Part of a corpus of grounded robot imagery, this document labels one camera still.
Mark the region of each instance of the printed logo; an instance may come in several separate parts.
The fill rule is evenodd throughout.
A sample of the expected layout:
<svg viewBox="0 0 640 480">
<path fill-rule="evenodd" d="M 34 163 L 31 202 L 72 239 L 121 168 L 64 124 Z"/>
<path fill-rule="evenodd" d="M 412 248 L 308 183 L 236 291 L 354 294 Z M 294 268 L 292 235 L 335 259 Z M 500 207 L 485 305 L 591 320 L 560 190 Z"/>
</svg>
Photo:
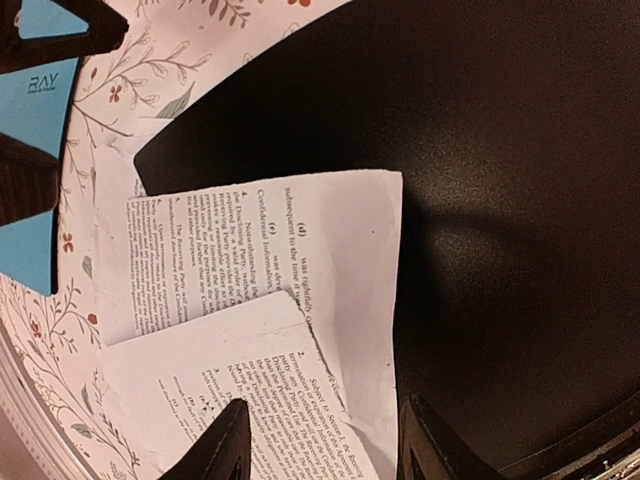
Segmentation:
<svg viewBox="0 0 640 480">
<path fill-rule="evenodd" d="M 56 72 L 31 77 L 29 79 L 27 94 L 52 92 L 56 89 L 56 80 L 58 79 L 58 75 L 60 74 Z"/>
</svg>

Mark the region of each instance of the torn paper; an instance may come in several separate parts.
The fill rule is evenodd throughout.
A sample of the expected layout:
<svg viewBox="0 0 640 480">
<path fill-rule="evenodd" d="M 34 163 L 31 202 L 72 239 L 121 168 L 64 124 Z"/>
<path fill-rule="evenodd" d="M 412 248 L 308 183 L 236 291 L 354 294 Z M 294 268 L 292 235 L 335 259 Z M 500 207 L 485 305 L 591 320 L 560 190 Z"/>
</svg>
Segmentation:
<svg viewBox="0 0 640 480">
<path fill-rule="evenodd" d="M 119 157 L 116 148 L 101 152 L 98 183 L 117 178 L 113 170 L 123 163 L 132 168 L 132 158 Z M 401 196 L 399 173 L 367 170 L 126 205 L 112 196 L 98 222 L 99 230 L 109 226 L 98 237 L 100 258 L 109 258 L 108 265 L 101 260 L 96 288 L 104 341 L 111 345 L 287 290 L 312 325 L 376 468 L 394 472 L 392 323 Z"/>
<path fill-rule="evenodd" d="M 249 404 L 252 480 L 378 478 L 305 316 L 285 292 L 106 348 L 118 405 L 162 471 L 233 398 Z"/>
</svg>

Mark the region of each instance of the black surface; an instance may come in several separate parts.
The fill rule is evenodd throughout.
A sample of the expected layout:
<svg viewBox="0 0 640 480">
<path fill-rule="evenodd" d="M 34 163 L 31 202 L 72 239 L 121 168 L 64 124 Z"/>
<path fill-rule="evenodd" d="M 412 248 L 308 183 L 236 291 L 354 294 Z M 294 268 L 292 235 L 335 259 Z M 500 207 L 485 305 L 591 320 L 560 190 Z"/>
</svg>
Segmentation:
<svg viewBox="0 0 640 480">
<path fill-rule="evenodd" d="M 398 480 L 505 480 L 480 460 L 419 395 L 400 410 Z"/>
<path fill-rule="evenodd" d="M 402 170 L 399 394 L 504 468 L 640 387 L 639 47 L 631 1 L 356 0 L 136 165 L 152 194 Z"/>
</svg>

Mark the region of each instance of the white paper with floral pattern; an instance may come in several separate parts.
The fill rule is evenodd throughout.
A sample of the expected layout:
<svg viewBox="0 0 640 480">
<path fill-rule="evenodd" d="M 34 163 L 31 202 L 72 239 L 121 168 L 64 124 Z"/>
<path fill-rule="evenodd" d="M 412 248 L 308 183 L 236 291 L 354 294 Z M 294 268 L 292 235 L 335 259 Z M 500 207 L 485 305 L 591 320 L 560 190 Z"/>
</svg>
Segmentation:
<svg viewBox="0 0 640 480">
<path fill-rule="evenodd" d="M 59 292 L 0 276 L 0 316 L 68 443 L 95 478 L 156 478 L 127 431 L 104 414 L 93 301 L 94 152 L 139 119 L 173 118 L 253 57 L 346 0 L 111 0 L 130 31 L 87 58 L 67 134 L 58 225 Z"/>
</svg>

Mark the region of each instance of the blue object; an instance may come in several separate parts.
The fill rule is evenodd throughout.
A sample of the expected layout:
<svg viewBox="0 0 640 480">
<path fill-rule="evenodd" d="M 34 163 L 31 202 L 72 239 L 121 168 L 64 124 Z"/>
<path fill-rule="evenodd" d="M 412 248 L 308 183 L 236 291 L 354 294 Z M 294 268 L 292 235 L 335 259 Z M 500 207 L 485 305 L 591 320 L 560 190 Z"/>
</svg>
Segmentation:
<svg viewBox="0 0 640 480">
<path fill-rule="evenodd" d="M 81 33 L 87 24 L 51 0 L 23 0 L 20 36 Z M 0 132 L 61 158 L 78 59 L 0 75 Z M 56 289 L 55 214 L 0 228 L 0 272 L 44 295 Z"/>
</svg>

